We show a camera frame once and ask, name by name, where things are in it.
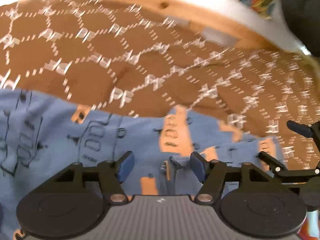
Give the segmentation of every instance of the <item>blue fabric with black drawings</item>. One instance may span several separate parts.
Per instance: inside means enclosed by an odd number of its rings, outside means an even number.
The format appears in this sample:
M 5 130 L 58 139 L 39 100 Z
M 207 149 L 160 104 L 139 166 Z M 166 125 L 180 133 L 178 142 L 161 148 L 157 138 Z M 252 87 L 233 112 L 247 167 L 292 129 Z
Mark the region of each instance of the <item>blue fabric with black drawings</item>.
M 141 194 L 141 177 L 155 178 L 160 195 L 195 195 L 202 185 L 191 171 L 188 157 L 160 151 L 163 118 L 90 111 L 82 124 L 76 124 L 70 120 L 77 108 L 75 104 L 43 93 L 1 89 L 0 101 L 1 240 L 11 240 L 20 227 L 15 216 L 19 200 L 73 162 L 96 166 L 132 151 L 135 166 L 122 184 L 128 195 Z M 221 160 L 253 162 L 257 153 L 254 141 L 235 146 L 230 143 L 231 132 L 219 131 L 217 119 L 193 111 L 188 112 L 187 122 L 196 151 L 218 145 Z M 238 148 L 237 154 L 228 152 L 232 146 Z M 172 166 L 169 181 L 164 161 Z
M 175 114 L 175 109 L 171 109 L 169 113 Z M 220 131 L 219 120 L 216 118 L 191 110 L 188 111 L 186 122 L 189 126 L 193 148 L 199 153 L 211 146 L 232 141 L 232 133 Z
M 249 140 L 236 143 L 223 143 L 215 146 L 218 160 L 227 163 L 230 167 L 241 167 L 243 162 L 250 162 L 261 168 L 257 154 L 259 151 L 259 141 L 264 140 L 265 138 L 252 138 L 250 136 L 247 136 L 246 138 Z M 282 161 L 282 148 L 274 137 L 273 142 L 276 145 L 277 159 Z M 169 167 L 171 168 L 171 183 L 174 184 L 174 194 L 196 195 L 202 187 L 202 184 L 197 180 L 189 166 L 189 160 L 189 157 L 182 156 L 169 159 L 169 162 L 171 163 Z M 273 177 L 271 171 L 268 171 L 267 173 Z M 226 182 L 222 197 L 238 187 L 238 182 Z

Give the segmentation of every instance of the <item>brown fabric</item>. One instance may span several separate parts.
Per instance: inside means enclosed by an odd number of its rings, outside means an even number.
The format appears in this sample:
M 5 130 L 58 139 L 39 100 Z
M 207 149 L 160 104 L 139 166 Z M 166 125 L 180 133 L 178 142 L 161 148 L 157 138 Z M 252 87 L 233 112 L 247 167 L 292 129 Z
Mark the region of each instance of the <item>brown fabric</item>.
M 136 117 L 163 117 L 181 104 L 254 135 L 277 136 L 291 169 L 319 161 L 312 140 L 286 127 L 289 119 L 309 123 L 320 114 L 311 73 L 297 55 L 224 48 L 138 5 L 104 0 L 0 7 L 0 37 L 0 75 L 11 70 L 2 88 L 16 82 Z

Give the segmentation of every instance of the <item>gray gripper base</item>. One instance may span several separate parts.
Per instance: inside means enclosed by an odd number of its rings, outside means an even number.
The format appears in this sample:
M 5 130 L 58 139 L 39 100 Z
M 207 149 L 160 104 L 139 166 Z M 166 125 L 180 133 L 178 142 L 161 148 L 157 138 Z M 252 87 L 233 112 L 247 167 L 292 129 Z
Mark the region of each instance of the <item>gray gripper base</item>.
M 209 206 L 193 203 L 188 196 L 135 196 L 124 206 L 112 207 L 103 221 L 72 240 L 245 240 Z M 281 240 L 299 240 L 291 235 Z M 27 236 L 25 240 L 39 240 Z

